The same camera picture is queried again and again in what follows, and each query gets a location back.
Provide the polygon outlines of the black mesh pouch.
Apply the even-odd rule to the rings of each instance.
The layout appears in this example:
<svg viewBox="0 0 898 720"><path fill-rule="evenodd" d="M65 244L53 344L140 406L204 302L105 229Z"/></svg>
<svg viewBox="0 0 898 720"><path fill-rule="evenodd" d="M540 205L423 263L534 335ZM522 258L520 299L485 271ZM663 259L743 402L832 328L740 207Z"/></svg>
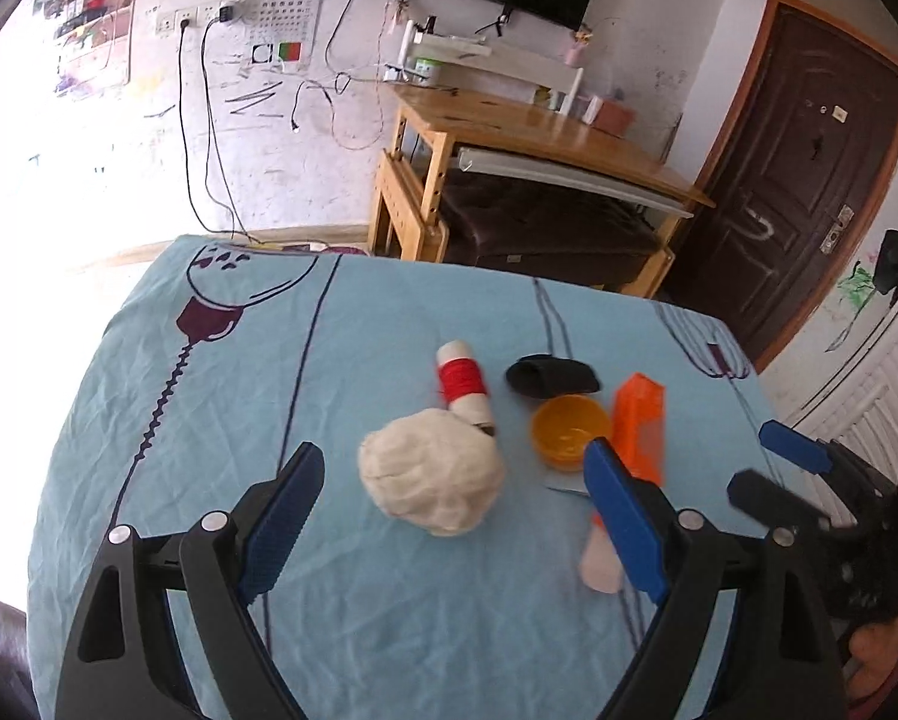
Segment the black mesh pouch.
<svg viewBox="0 0 898 720"><path fill-rule="evenodd" d="M590 395L602 390L602 382L585 362L545 353L517 359L507 368L506 382L516 394L534 400Z"/></svg>

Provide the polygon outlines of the red thread spool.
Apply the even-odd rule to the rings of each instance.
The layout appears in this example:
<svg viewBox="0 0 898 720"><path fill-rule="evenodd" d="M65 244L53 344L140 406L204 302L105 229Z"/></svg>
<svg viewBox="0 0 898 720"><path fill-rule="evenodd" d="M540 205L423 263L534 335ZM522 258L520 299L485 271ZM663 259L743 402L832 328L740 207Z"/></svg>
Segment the red thread spool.
<svg viewBox="0 0 898 720"><path fill-rule="evenodd" d="M496 419L488 387L471 346L463 340L442 344L436 353L436 374L447 410L488 436L494 436Z"/></svg>

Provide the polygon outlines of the orange plastic comb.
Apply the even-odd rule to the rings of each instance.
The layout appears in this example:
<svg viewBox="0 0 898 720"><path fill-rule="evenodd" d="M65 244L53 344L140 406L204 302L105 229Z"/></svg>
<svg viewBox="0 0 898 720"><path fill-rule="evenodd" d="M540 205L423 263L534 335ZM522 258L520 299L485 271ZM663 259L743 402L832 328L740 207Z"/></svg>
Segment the orange plastic comb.
<svg viewBox="0 0 898 720"><path fill-rule="evenodd" d="M636 372L616 390L608 438L632 476L662 488L665 476L665 387Z"/></svg>

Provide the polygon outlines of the white printed paper slip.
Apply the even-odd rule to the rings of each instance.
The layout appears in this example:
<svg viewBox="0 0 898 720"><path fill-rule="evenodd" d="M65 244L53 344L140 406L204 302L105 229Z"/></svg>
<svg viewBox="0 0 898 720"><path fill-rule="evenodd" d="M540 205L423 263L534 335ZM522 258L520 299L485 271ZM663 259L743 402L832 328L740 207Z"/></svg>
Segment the white printed paper slip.
<svg viewBox="0 0 898 720"><path fill-rule="evenodd" d="M545 484L558 493L588 497L581 473L549 473ZM590 533L579 562L579 574L586 587L602 595L618 595L623 588L623 566L595 507L590 507Z"/></svg>

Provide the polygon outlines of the light blue patterned tablecloth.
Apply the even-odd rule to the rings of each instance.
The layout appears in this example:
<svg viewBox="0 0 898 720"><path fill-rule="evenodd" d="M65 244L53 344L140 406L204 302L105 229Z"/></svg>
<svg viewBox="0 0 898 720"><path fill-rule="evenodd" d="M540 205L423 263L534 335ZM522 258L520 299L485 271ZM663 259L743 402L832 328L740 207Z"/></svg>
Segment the light blue patterned tablecloth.
<svg viewBox="0 0 898 720"><path fill-rule="evenodd" d="M471 532L436 536L380 509L361 450L440 405L436 356L453 340L485 376L506 477ZM252 610L307 715L595 717L654 608L582 582L592 504L548 486L535 406L507 385L533 353L592 367L602 400L632 374L659 382L666 495L722 530L755 528L727 499L740 470L800 488L759 445L773 411L715 320L463 266L174 242L102 333L53 450L29 556L39 709L55 709L71 620L112 525L185 530L311 442L325 486Z"/></svg>

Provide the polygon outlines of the crumpled white tissue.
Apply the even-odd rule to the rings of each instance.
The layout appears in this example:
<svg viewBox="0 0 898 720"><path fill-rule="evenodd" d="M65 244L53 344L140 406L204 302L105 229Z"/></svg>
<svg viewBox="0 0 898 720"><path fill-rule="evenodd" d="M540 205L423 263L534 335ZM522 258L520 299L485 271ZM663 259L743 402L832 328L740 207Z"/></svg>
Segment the crumpled white tissue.
<svg viewBox="0 0 898 720"><path fill-rule="evenodd" d="M478 527L506 479L496 439L439 408L367 434L358 470L385 515L446 538Z"/></svg>

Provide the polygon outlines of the dark brown entrance door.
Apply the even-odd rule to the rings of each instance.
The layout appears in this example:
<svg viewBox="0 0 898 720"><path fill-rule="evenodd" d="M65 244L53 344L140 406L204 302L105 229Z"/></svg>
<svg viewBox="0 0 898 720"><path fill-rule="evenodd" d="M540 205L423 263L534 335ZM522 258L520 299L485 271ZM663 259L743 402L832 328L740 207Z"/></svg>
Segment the dark brown entrance door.
<svg viewBox="0 0 898 720"><path fill-rule="evenodd" d="M768 0L702 168L711 199L665 288L766 367L834 284L898 161L898 60L795 0Z"/></svg>

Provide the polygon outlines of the dark brown tufted bench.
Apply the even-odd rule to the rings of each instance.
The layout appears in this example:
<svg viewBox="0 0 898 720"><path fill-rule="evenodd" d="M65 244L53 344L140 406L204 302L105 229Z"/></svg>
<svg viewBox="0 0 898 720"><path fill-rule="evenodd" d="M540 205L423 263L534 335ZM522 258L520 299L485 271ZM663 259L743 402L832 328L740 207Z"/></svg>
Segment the dark brown tufted bench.
<svg viewBox="0 0 898 720"><path fill-rule="evenodd" d="M660 249L632 206L603 195L452 171L440 218L453 265L618 291Z"/></svg>

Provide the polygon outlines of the pink tissue box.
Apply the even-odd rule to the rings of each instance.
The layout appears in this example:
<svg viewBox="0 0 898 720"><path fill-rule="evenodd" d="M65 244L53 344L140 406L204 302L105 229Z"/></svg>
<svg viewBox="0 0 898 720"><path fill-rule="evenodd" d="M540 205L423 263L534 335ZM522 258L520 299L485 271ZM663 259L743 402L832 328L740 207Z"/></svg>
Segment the pink tissue box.
<svg viewBox="0 0 898 720"><path fill-rule="evenodd" d="M624 138L636 121L636 112L621 104L616 99L599 98L592 96L582 114L582 122L590 128L611 135L611 137Z"/></svg>

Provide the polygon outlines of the purple floor mat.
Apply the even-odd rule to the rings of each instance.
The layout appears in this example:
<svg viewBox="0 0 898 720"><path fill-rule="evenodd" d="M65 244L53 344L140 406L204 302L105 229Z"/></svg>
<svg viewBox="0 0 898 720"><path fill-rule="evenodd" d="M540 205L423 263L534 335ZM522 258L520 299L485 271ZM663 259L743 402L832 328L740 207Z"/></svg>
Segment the purple floor mat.
<svg viewBox="0 0 898 720"><path fill-rule="evenodd" d="M284 254L341 254L341 255L359 255L366 257L367 252L357 245L330 245L325 242L305 241L305 242L289 242L281 247Z"/></svg>

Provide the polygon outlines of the wooden desk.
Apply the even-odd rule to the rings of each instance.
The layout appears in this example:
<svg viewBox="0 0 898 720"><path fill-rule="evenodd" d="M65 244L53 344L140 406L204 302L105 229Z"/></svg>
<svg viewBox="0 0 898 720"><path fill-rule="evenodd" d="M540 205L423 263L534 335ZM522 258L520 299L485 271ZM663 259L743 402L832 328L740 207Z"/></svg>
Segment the wooden desk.
<svg viewBox="0 0 898 720"><path fill-rule="evenodd" d="M693 213L714 205L638 145L566 115L466 89L395 83L390 91L397 101L394 135L377 163L369 254L429 263L446 257L449 231L439 205L450 160L463 146L553 161L654 188L686 203ZM621 288L628 296L655 298L675 262L670 241L684 219L659 213L663 221L655 236L660 249L636 280Z"/></svg>

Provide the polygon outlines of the white shelf on desk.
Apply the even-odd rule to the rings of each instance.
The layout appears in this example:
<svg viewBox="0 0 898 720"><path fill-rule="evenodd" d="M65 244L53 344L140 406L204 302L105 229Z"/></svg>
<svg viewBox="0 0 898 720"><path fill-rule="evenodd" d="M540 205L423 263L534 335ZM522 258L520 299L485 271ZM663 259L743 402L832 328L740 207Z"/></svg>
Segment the white shelf on desk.
<svg viewBox="0 0 898 720"><path fill-rule="evenodd" d="M536 107L569 115L581 91L584 70L503 39L439 36L415 21L403 29L398 57L390 70L412 85L457 86L485 80L528 93Z"/></svg>

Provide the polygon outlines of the eye test chart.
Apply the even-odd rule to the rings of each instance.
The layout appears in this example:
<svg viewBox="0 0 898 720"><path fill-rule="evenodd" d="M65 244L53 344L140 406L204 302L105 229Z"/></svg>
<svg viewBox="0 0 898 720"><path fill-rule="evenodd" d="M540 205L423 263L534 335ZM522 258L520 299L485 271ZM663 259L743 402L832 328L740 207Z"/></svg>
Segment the eye test chart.
<svg viewBox="0 0 898 720"><path fill-rule="evenodd" d="M305 70L316 40L320 0L247 0L245 57L250 67Z"/></svg>

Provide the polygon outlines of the wall shelf with items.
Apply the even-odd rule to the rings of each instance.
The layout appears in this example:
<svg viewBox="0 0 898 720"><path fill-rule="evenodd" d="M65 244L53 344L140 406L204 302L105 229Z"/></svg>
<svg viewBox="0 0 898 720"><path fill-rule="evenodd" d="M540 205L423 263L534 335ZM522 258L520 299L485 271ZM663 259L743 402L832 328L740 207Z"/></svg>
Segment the wall shelf with items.
<svg viewBox="0 0 898 720"><path fill-rule="evenodd" d="M124 86L130 79L136 0L34 0L52 25L56 96Z"/></svg>

